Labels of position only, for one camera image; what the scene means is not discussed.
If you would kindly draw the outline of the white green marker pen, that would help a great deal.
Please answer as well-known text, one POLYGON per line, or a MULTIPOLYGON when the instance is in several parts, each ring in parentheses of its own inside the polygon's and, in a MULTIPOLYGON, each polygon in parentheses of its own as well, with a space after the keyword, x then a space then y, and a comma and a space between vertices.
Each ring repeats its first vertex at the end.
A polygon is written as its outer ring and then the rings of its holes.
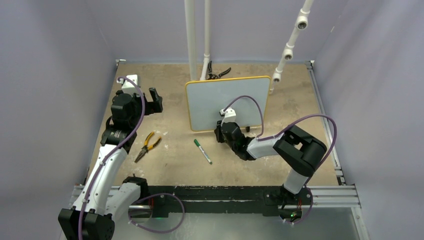
POLYGON ((203 147, 201 146, 201 144, 198 142, 197 139, 193 140, 194 144, 199 148, 199 150, 201 151, 201 153, 203 154, 203 156, 205 157, 205 159, 208 161, 208 163, 210 165, 213 164, 212 160, 210 159, 210 157, 208 156, 208 154, 205 152, 205 150, 203 149, 203 147))

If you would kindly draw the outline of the yellow framed whiteboard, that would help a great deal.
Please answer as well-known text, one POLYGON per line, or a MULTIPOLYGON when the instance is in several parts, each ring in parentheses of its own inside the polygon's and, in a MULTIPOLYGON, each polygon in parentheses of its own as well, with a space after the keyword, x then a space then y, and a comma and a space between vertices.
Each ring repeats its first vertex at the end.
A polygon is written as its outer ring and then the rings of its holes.
POLYGON ((185 84, 190 129, 212 131, 226 107, 236 113, 240 127, 260 127, 271 86, 269 76, 190 81, 185 84))

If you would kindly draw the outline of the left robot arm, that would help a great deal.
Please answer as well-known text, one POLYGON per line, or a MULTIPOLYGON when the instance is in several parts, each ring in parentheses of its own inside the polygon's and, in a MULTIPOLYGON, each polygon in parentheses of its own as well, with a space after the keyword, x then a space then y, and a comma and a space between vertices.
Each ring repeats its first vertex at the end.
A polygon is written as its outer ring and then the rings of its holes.
POLYGON ((149 88, 152 101, 135 90, 118 90, 112 99, 111 116, 105 123, 99 154, 81 194, 71 208, 63 208, 58 222, 68 240, 110 240, 116 222, 129 210, 130 204, 146 203, 149 199, 147 181, 129 176, 110 196, 114 179, 137 137, 135 129, 147 115, 163 111, 163 98, 154 87, 149 88))

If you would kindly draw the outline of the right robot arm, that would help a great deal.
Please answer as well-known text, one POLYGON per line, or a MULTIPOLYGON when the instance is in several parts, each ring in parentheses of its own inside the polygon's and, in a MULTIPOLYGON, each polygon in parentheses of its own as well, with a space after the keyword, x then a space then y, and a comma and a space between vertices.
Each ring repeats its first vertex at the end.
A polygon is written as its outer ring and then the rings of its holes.
POLYGON ((280 156, 291 170, 282 185, 280 196, 288 204, 300 198, 301 189, 319 168, 327 146, 300 127, 293 125, 277 137, 260 141, 245 136, 236 122, 218 121, 214 134, 244 161, 280 156))

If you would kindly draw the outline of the yellow black pliers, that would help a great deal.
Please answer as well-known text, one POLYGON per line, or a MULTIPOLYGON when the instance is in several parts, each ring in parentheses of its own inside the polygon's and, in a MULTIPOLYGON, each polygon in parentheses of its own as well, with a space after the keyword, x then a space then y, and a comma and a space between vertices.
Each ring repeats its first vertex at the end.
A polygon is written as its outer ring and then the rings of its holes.
POLYGON ((153 137, 153 135, 155 134, 154 131, 152 131, 144 140, 144 144, 143 147, 141 148, 141 151, 139 152, 139 154, 137 155, 137 157, 135 158, 134 162, 138 163, 148 152, 150 152, 152 149, 156 148, 160 142, 162 141, 162 137, 159 136, 158 139, 153 143, 153 144, 149 144, 150 139, 153 137))

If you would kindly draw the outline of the thin white vertical pipe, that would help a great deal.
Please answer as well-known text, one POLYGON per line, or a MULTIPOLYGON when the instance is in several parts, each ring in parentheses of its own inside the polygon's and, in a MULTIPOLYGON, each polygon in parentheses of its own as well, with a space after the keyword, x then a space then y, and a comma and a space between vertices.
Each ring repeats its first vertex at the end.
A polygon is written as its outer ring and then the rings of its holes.
POLYGON ((203 65, 200 75, 200 81, 204 81, 207 78, 208 64, 211 59, 211 0, 204 1, 204 53, 203 53, 203 65))

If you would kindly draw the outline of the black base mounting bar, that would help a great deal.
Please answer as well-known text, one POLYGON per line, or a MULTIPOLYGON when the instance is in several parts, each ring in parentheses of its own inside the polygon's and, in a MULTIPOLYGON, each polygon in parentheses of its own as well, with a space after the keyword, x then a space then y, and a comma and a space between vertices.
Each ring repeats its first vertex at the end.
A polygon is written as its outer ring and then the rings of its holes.
POLYGON ((141 195, 130 210, 152 211, 154 218, 170 213, 260 214, 296 220, 312 202, 311 190, 303 187, 292 194, 282 186, 173 186, 151 185, 141 188, 141 195))

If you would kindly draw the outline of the thick white vertical pipe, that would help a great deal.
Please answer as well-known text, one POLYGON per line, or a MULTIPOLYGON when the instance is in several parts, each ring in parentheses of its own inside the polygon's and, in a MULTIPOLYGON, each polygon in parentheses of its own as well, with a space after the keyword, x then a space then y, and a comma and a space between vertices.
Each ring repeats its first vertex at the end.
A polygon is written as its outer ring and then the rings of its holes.
POLYGON ((185 25, 187 36, 188 64, 190 80, 197 80, 197 44, 195 24, 195 1, 184 0, 185 25))

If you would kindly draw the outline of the white pipe with fittings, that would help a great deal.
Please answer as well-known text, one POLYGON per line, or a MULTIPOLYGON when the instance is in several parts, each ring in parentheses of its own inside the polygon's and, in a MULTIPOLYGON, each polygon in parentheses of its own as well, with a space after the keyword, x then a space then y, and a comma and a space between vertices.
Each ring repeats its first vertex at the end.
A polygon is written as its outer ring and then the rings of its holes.
POLYGON ((300 32, 303 32, 309 26, 309 15, 313 3, 314 0, 305 0, 302 8, 300 9, 297 15, 292 33, 282 51, 281 59, 272 74, 272 83, 269 88, 270 95, 274 92, 275 84, 279 83, 282 80, 285 65, 294 58, 294 47, 300 32))

